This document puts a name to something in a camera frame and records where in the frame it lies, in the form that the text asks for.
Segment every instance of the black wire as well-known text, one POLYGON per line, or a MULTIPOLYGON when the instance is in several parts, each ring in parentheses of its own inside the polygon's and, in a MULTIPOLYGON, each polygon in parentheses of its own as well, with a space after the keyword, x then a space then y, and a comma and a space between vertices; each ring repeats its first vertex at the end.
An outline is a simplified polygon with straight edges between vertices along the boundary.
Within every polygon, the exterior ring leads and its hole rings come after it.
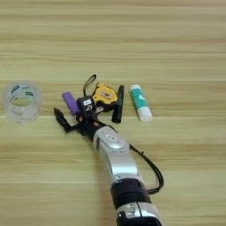
POLYGON ((148 165, 152 168, 152 170, 154 171, 155 175, 158 178, 159 181, 159 185, 158 187, 155 187, 153 189, 148 189, 147 192, 148 194, 156 194, 158 193, 163 187, 164 187, 164 178, 162 173, 160 172, 160 170, 156 167, 156 165, 154 165, 154 163, 147 158, 143 152, 140 152, 136 147, 134 147, 133 145, 130 145, 130 149, 134 152, 136 152, 138 155, 140 155, 147 163, 148 165))
POLYGON ((83 95, 87 95, 87 86, 96 80, 96 74, 92 75, 83 86, 83 95))

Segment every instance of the glue stick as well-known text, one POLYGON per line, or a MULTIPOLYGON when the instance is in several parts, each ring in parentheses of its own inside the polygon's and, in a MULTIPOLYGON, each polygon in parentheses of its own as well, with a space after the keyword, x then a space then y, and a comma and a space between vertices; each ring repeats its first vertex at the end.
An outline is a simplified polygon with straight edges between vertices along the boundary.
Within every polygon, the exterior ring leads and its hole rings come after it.
POLYGON ((147 105, 147 101, 139 85, 131 86, 131 96, 136 110, 138 111, 140 121, 150 121, 152 119, 152 113, 147 105))

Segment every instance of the clear tape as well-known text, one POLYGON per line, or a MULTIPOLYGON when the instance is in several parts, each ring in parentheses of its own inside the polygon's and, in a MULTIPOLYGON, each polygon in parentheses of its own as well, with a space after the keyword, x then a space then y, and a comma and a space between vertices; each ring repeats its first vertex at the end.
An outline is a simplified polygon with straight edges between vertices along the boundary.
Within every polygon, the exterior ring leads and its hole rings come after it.
POLYGON ((3 94, 4 112, 8 119, 18 123, 34 121, 40 112, 41 91, 32 82, 20 81, 8 86, 3 94), (25 106, 15 105, 15 101, 25 99, 25 106))

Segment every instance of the purple object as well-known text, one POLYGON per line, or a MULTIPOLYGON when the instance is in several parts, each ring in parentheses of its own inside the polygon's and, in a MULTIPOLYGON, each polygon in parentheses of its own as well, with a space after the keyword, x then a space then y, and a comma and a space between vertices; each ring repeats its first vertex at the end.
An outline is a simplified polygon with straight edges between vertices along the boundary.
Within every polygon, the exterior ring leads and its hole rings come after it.
POLYGON ((79 112, 78 105, 76 103, 76 100, 73 98, 71 92, 66 92, 62 94, 62 97, 64 98, 64 101, 66 102, 68 108, 70 109, 73 116, 76 116, 76 114, 79 112))

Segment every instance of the yellow tape measure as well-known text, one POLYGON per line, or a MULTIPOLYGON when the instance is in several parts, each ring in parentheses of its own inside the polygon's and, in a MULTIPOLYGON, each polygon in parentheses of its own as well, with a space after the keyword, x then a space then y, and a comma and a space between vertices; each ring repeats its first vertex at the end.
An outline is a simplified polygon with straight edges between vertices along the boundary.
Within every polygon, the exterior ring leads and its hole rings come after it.
POLYGON ((117 103, 117 92, 103 83, 97 83, 93 98, 97 107, 103 107, 104 111, 110 111, 117 103))

